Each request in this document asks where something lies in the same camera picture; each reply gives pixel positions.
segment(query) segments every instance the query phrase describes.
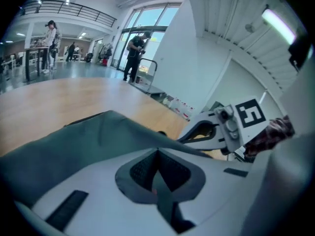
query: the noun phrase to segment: balcony railing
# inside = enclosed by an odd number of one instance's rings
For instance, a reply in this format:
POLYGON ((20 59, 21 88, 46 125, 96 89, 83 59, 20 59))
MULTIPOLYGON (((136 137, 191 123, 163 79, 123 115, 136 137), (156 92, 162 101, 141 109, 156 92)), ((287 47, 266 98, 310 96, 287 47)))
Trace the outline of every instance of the balcony railing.
POLYGON ((59 0, 42 0, 41 4, 37 1, 25 3, 21 9, 21 16, 33 13, 59 13, 76 17, 89 19, 106 26, 112 27, 116 18, 109 16, 98 10, 79 5, 76 3, 69 3, 59 0))

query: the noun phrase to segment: jeans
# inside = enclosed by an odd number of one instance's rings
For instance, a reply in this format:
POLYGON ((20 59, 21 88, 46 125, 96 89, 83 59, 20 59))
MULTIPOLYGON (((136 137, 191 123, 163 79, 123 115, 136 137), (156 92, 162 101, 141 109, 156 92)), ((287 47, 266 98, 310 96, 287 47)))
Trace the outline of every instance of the jeans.
POLYGON ((134 82, 134 80, 136 78, 137 70, 138 70, 138 65, 139 65, 139 60, 137 58, 135 58, 135 59, 128 58, 128 62, 126 64, 126 67, 124 70, 124 81, 127 80, 128 72, 129 72, 130 68, 132 68, 132 71, 130 73, 130 80, 131 80, 131 82, 134 82))
POLYGON ((41 63, 41 69, 48 69, 49 67, 53 67, 54 65, 54 58, 51 56, 52 46, 49 49, 44 49, 43 59, 41 63))

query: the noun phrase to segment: ceiling light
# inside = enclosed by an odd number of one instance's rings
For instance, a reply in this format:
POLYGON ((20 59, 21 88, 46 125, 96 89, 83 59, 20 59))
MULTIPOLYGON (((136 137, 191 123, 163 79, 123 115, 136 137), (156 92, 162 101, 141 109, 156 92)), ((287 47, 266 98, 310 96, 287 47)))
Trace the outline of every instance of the ceiling light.
POLYGON ((287 26, 285 22, 283 22, 281 18, 278 17, 272 10, 266 9, 262 13, 262 17, 264 20, 270 23, 289 44, 293 43, 295 40, 295 34, 293 31, 291 31, 289 26, 287 26))
POLYGON ((307 58, 310 59, 313 55, 313 45, 311 45, 310 49, 309 49, 309 53, 307 54, 307 58))

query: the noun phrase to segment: person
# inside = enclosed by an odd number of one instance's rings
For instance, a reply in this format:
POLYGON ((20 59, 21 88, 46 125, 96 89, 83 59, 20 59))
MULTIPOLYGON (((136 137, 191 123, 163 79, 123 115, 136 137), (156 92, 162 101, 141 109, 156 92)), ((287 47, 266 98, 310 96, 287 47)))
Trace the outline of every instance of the person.
POLYGON ((44 49, 43 59, 41 64, 41 69, 44 74, 49 73, 50 69, 53 68, 54 58, 51 55, 53 48, 55 47, 54 40, 56 36, 56 24, 53 20, 50 20, 48 24, 48 31, 45 35, 45 38, 41 41, 42 46, 49 47, 48 49, 44 49))
POLYGON ((139 55, 140 53, 145 53, 143 50, 144 40, 148 38, 151 38, 151 34, 149 31, 146 31, 142 36, 135 36, 131 41, 129 41, 127 46, 129 53, 127 57, 128 61, 124 71, 124 81, 127 81, 128 72, 130 68, 132 68, 129 82, 134 82, 139 65, 139 55))
MULTIPOLYGON (((79 50, 80 50, 80 47, 77 45, 76 48, 74 48, 74 54, 79 54, 79 50)), ((77 60, 78 58, 78 55, 75 55, 73 60, 77 60)))
POLYGON ((74 48, 75 48, 75 45, 74 45, 75 42, 72 43, 72 45, 69 46, 68 48, 68 57, 66 58, 66 62, 69 61, 69 58, 70 58, 70 61, 72 60, 72 57, 73 57, 73 53, 74 53, 74 48))

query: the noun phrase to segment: woman in white top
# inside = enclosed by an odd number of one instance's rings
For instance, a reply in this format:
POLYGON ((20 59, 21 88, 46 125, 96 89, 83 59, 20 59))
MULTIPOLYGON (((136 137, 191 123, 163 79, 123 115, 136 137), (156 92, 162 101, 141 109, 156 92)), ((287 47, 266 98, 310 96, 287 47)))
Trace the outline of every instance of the woman in white top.
POLYGON ((46 26, 48 26, 49 30, 47 31, 44 40, 42 40, 42 45, 48 46, 49 49, 44 49, 43 60, 41 64, 41 69, 44 74, 49 73, 50 69, 52 69, 54 65, 54 58, 51 54, 53 48, 55 47, 54 40, 57 31, 56 24, 53 20, 50 20, 46 26))

